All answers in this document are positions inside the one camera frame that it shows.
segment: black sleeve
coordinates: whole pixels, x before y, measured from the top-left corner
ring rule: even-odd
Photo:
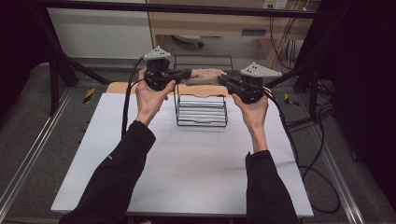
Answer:
[[[60,224],[122,223],[154,134],[134,121],[117,147],[94,171],[78,206],[64,215]]]
[[[247,224],[299,223],[269,150],[246,156]]]

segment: person's right hand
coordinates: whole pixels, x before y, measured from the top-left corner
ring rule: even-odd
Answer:
[[[247,128],[250,131],[262,128],[268,110],[268,97],[264,95],[258,102],[250,105],[244,104],[241,98],[236,94],[233,94],[232,97],[234,103],[242,111],[243,119]]]
[[[252,139],[254,152],[268,149],[264,130],[264,122],[268,110],[268,97],[264,95],[258,102],[250,105],[244,104],[236,94],[232,94],[232,97],[234,103],[242,111],[242,117]]]

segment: white table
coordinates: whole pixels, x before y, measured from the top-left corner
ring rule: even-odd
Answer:
[[[104,93],[51,207],[73,210],[93,171],[120,141],[123,94]],[[173,96],[149,128],[157,140],[148,154],[128,208],[129,215],[241,217],[246,213],[245,157],[252,152],[248,130],[233,99],[226,98],[225,128],[178,127]],[[131,97],[129,121],[136,114]],[[312,217],[304,185],[276,107],[270,104],[267,141],[299,217]]]

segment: person's left hand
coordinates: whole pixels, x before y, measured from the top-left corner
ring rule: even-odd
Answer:
[[[139,80],[145,78],[145,72],[146,68],[139,71]],[[145,80],[136,85],[135,93],[138,107],[136,120],[149,126],[149,123],[160,111],[163,100],[168,99],[168,93],[174,89],[176,82],[174,80],[169,82],[163,91],[152,90]]]

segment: black wire rack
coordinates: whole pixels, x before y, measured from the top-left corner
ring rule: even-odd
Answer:
[[[180,63],[180,57],[190,59],[199,63]],[[205,63],[205,60],[213,62],[213,59],[224,59],[225,63]],[[231,56],[214,56],[214,55],[175,55],[174,68],[178,66],[188,67],[228,67],[231,76],[233,76],[233,59]],[[175,94],[175,110],[177,126],[203,126],[203,127],[226,127],[227,102],[225,96],[204,95],[197,96],[194,94],[180,94],[178,86]]]

